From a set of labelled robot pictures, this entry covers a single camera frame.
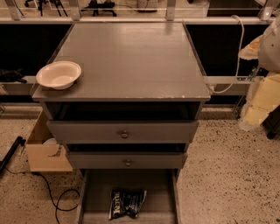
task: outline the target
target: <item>cabinet drawer front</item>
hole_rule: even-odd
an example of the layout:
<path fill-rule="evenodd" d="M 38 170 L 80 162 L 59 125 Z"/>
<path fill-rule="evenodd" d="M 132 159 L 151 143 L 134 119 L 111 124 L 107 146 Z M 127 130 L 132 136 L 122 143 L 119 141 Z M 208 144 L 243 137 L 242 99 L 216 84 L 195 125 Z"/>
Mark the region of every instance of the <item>cabinet drawer front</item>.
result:
<path fill-rule="evenodd" d="M 49 121 L 48 128 L 64 144 L 190 143 L 197 122 L 117 123 Z"/>
<path fill-rule="evenodd" d="M 186 153 L 157 155 L 120 154 L 66 154 L 75 169 L 181 169 L 186 161 Z"/>

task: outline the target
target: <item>black cable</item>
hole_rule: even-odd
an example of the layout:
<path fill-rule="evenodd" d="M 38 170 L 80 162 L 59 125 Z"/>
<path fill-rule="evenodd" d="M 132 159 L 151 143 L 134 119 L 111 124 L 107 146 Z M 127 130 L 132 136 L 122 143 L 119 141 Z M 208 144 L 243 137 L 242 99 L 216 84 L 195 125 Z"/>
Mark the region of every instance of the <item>black cable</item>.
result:
<path fill-rule="evenodd" d="M 13 171 L 10 171 L 8 170 L 7 167 L 5 167 L 5 170 L 11 174 L 15 174 L 15 175 L 18 175 L 18 174 L 26 174 L 26 173 L 31 173 L 30 171 L 19 171 L 19 172 L 13 172 Z"/>
<path fill-rule="evenodd" d="M 52 204 L 55 206 L 55 219 L 56 221 L 60 224 L 60 221 L 59 221 L 59 218 L 58 218 L 58 210 L 59 211 L 62 211 L 62 212 L 70 212 L 70 211 L 73 211 L 78 205 L 72 207 L 72 208 L 69 208 L 69 209 L 63 209 L 63 208 L 60 208 L 59 207 L 59 203 L 60 203 L 60 200 L 62 198 L 62 196 L 65 194 L 65 193 L 68 193 L 68 192 L 76 192 L 78 194 L 78 197 L 80 197 L 80 193 L 76 190 L 76 189 L 68 189 L 66 191 L 64 191 L 60 196 L 59 196 L 59 199 L 58 199 L 58 202 L 57 204 L 54 203 L 53 201 L 53 196 L 52 196 L 52 191 L 51 191 L 51 187 L 49 185 L 49 182 L 47 181 L 47 179 L 39 172 L 32 172 L 31 174 L 33 175 L 36 175 L 36 176 L 40 176 L 41 178 L 44 179 L 44 181 L 46 182 L 47 184 L 47 188 L 48 188 L 48 191 L 49 191 L 49 194 L 50 194 L 50 198 L 51 198 L 51 201 L 52 201 Z"/>
<path fill-rule="evenodd" d="M 60 196 L 59 196 L 59 199 L 58 199 L 58 202 L 55 204 L 54 201 L 53 201 L 53 195 L 52 195 L 52 190 L 51 190 L 51 187 L 49 185 L 49 182 L 47 181 L 47 179 L 39 172 L 30 172 L 30 171 L 20 171 L 20 172 L 13 172 L 13 171 L 10 171 L 8 170 L 6 167 L 5 167 L 5 170 L 11 174 L 15 174 L 15 175 L 18 175 L 18 174 L 26 174 L 26 173 L 30 173 L 32 175 L 35 175 L 35 176 L 40 176 L 41 178 L 44 179 L 44 181 L 46 182 L 47 184 L 47 189 L 49 191 L 49 195 L 50 195 L 50 198 L 51 198 L 51 201 L 52 201 L 52 204 L 55 206 L 55 219 L 56 221 L 60 224 L 60 221 L 59 221 L 59 218 L 58 218 L 58 211 L 62 211 L 62 212 L 70 212 L 70 211 L 73 211 L 78 205 L 72 207 L 72 208 L 69 208 L 69 209 L 63 209 L 63 208 L 60 208 L 59 207 L 59 203 L 60 203 L 60 200 L 62 198 L 62 196 L 68 192 L 76 192 L 78 197 L 80 197 L 80 193 L 76 190 L 76 189 L 73 189 L 73 188 L 70 188 L 68 190 L 65 190 Z"/>

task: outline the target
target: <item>cardboard box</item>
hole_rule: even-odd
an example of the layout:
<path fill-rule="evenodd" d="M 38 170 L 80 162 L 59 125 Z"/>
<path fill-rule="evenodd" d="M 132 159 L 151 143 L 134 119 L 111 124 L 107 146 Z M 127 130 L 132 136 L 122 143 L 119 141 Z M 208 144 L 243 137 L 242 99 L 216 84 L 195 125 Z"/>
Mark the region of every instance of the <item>cardboard box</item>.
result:
<path fill-rule="evenodd" d="M 31 172 L 71 172 L 72 166 L 66 158 L 66 150 L 60 144 L 44 144 L 52 133 L 46 126 L 47 117 L 42 111 L 28 137 L 25 148 Z"/>

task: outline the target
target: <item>black bag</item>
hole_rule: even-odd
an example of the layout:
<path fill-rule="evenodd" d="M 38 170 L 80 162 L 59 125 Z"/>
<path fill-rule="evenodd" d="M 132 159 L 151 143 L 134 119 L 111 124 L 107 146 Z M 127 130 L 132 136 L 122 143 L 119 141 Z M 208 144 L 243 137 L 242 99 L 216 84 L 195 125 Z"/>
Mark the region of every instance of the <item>black bag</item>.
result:
<path fill-rule="evenodd" d="M 145 201 L 147 191 L 128 191 L 113 189 L 111 192 L 111 208 L 108 218 L 117 219 L 124 215 L 136 218 Z"/>
<path fill-rule="evenodd" d="M 0 82 L 14 82 L 19 81 L 22 83 L 26 83 L 27 80 L 24 80 L 25 77 L 21 73 L 21 69 L 18 70 L 7 70 L 7 69 L 0 69 Z"/>

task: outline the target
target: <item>drawer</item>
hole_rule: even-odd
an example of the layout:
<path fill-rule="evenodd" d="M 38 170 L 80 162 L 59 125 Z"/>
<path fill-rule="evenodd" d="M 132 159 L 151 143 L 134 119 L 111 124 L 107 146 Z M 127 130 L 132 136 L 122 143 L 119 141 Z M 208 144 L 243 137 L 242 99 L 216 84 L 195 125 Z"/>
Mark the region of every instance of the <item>drawer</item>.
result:
<path fill-rule="evenodd" d="M 181 169 L 187 158 L 185 153 L 90 153 L 68 152 L 69 163 L 76 169 Z"/>
<path fill-rule="evenodd" d="M 198 123 L 49 121 L 47 126 L 63 144 L 140 144 L 190 143 Z"/>
<path fill-rule="evenodd" d="M 112 189 L 147 191 L 135 219 L 109 220 Z M 174 170 L 86 170 L 75 223 L 181 224 Z"/>

